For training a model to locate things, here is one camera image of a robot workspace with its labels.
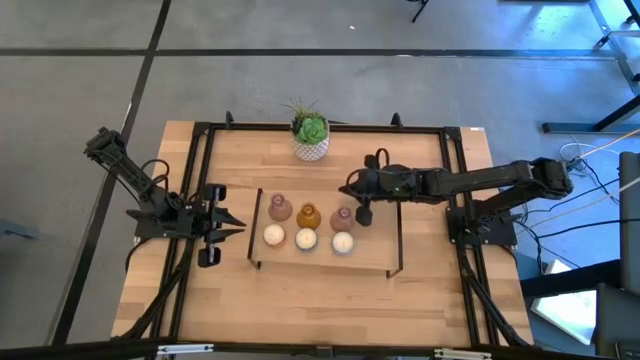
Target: gray concrete floor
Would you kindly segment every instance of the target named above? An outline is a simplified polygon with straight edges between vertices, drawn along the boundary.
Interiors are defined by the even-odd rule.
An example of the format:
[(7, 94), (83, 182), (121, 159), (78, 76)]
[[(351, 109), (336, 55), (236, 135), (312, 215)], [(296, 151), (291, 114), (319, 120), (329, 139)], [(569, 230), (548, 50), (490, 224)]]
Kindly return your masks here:
[[(612, 2), (599, 0), (617, 26), (628, 14)], [(146, 47), (160, 4), (5, 0), (0, 47)], [(602, 36), (582, 3), (431, 0), (412, 25), (415, 10), (417, 4), (401, 0), (175, 1), (160, 47), (589, 49)], [(633, 40), (621, 42), (625, 51), (637, 51)], [(35, 241), (0, 241), (0, 348), (47, 341), (103, 176), (83, 157), (84, 141), (100, 126), (120, 127), (140, 64), (137, 57), (0, 57), (0, 218), (43, 234)], [(407, 125), (485, 127), (495, 164), (559, 158), (571, 138), (543, 135), (541, 123), (597, 121), (632, 96), (611, 59), (156, 58), (129, 152), (137, 161), (154, 157), (168, 120), (222, 121), (229, 110), (237, 121), (283, 122), (290, 115), (280, 104), (301, 97), (317, 101), (329, 118), (354, 124), (386, 124), (397, 111)], [(594, 145), (611, 139), (577, 138)], [(638, 145), (630, 139), (612, 149), (637, 152)], [(614, 154), (599, 152), (589, 161), (603, 182), (617, 177)], [(594, 187), (590, 178), (574, 181), (576, 194)], [(591, 195), (564, 208), (601, 193)], [(538, 200), (530, 208), (550, 204)], [(109, 336), (134, 228), (124, 209), (133, 205), (118, 186), (71, 341)], [(529, 223), (547, 216), (532, 215)], [(617, 216), (617, 207), (605, 201), (536, 230)], [(544, 244), (579, 265), (619, 253), (616, 226)], [(525, 234), (519, 251), (535, 255)]]

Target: orange vase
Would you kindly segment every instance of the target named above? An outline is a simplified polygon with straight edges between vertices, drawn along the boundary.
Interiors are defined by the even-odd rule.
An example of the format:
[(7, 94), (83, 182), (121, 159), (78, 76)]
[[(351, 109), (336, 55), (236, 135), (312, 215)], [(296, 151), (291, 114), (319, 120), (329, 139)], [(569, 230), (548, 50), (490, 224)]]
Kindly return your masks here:
[(312, 203), (305, 203), (302, 205), (300, 212), (298, 212), (298, 216), (296, 217), (296, 222), (298, 226), (301, 228), (309, 228), (309, 229), (317, 229), (320, 226), (320, 222), (322, 221), (322, 216), (320, 216), (320, 212), (313, 206)]

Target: white plant pot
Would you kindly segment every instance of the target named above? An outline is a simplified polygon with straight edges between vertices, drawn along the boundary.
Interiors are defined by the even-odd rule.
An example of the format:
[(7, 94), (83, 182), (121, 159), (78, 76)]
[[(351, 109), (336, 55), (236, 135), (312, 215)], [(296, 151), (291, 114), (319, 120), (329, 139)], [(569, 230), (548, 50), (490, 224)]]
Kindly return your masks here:
[(291, 133), (291, 143), (293, 144), (293, 153), (300, 160), (304, 161), (317, 161), (320, 160), (329, 151), (329, 123), (325, 122), (327, 127), (327, 138), (322, 140), (319, 144), (309, 145), (298, 142), (293, 132)]

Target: glass jar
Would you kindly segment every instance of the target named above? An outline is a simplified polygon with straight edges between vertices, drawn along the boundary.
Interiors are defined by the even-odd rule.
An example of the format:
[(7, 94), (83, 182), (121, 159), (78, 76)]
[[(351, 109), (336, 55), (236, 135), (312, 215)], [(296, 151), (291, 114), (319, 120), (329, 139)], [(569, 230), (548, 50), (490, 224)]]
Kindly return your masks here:
[(320, 212), (313, 206), (312, 203), (305, 203), (300, 208), (300, 212), (296, 217), (296, 222), (301, 228), (317, 229), (320, 226), (322, 217)]
[(349, 232), (353, 228), (355, 220), (353, 219), (349, 208), (341, 207), (331, 214), (329, 223), (335, 232)]
[(271, 196), (271, 204), (269, 205), (269, 216), (273, 221), (285, 221), (293, 212), (291, 202), (284, 198), (284, 195), (277, 193)]

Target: pink vase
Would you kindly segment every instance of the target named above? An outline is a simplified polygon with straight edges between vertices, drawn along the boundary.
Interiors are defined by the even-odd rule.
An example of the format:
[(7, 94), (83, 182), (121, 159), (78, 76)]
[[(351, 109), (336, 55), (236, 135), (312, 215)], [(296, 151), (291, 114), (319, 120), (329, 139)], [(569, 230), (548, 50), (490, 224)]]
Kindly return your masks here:
[(329, 223), (331, 224), (331, 228), (336, 232), (349, 232), (353, 228), (355, 220), (353, 219), (349, 208), (341, 207), (338, 211), (331, 214)]
[(284, 195), (277, 193), (271, 196), (271, 205), (269, 205), (269, 216), (273, 221), (285, 221), (293, 212), (293, 207)]

